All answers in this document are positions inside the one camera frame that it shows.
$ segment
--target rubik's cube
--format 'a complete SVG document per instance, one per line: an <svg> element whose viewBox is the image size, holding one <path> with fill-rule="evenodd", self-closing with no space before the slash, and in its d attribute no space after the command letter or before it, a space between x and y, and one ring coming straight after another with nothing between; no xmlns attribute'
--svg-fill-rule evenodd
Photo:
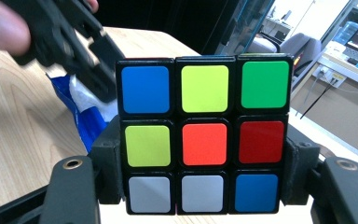
<svg viewBox="0 0 358 224"><path fill-rule="evenodd" d="M284 54L117 62L128 213L276 213L292 66Z"/></svg>

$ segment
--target green sticker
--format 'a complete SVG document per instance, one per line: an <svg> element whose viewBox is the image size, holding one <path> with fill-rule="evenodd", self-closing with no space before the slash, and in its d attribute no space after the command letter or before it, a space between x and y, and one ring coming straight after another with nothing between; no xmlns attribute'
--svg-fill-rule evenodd
<svg viewBox="0 0 358 224"><path fill-rule="evenodd" d="M248 62L242 67L241 104L244 108L280 108L286 105L289 63Z"/></svg>
<svg viewBox="0 0 358 224"><path fill-rule="evenodd" d="M170 129L167 126L129 126L125 130L125 138L127 159L130 166L170 165Z"/></svg>
<svg viewBox="0 0 358 224"><path fill-rule="evenodd" d="M182 70L182 108L187 113L224 112L228 107L228 68L188 65Z"/></svg>

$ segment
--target screw hole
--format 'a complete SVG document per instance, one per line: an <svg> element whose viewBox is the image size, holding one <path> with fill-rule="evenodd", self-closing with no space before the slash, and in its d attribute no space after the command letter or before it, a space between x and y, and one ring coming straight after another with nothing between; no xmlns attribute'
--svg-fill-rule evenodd
<svg viewBox="0 0 358 224"><path fill-rule="evenodd" d="M350 161L339 160L337 161L339 167L345 170L356 171L357 165Z"/></svg>
<svg viewBox="0 0 358 224"><path fill-rule="evenodd" d="M300 142L299 143L302 147L311 147L312 144L311 143L306 143L306 142Z"/></svg>
<svg viewBox="0 0 358 224"><path fill-rule="evenodd" d="M83 164L83 161L81 161L81 160L70 160L70 161L67 161L63 165L63 169L72 170L72 169L75 169L75 168L81 166L81 164Z"/></svg>

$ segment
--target finger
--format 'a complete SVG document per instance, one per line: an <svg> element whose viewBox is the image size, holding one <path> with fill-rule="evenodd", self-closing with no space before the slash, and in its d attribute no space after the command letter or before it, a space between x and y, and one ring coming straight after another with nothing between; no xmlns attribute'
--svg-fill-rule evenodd
<svg viewBox="0 0 358 224"><path fill-rule="evenodd" d="M0 49L19 55L31 43L31 36L25 21L6 5L0 3Z"/></svg>
<svg viewBox="0 0 358 224"><path fill-rule="evenodd" d="M89 5L91 6L92 12L97 12L98 11L98 1L97 0L87 0L87 2L89 2Z"/></svg>

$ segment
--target electrical outlet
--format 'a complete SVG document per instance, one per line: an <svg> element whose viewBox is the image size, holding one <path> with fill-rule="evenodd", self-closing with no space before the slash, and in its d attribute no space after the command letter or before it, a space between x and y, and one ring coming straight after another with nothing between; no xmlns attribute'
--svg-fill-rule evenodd
<svg viewBox="0 0 358 224"><path fill-rule="evenodd" d="M326 83L332 83L332 79L335 79L336 82L334 83L333 87L336 88L338 88L345 81L345 79L347 79L347 77L324 65L319 65L313 72L313 75L315 77L319 77L321 81Z"/></svg>
<svg viewBox="0 0 358 224"><path fill-rule="evenodd" d="M323 77L321 77L321 81L326 83L334 83L333 87L338 88L347 77L342 76L340 73L337 73L334 70L329 69Z"/></svg>

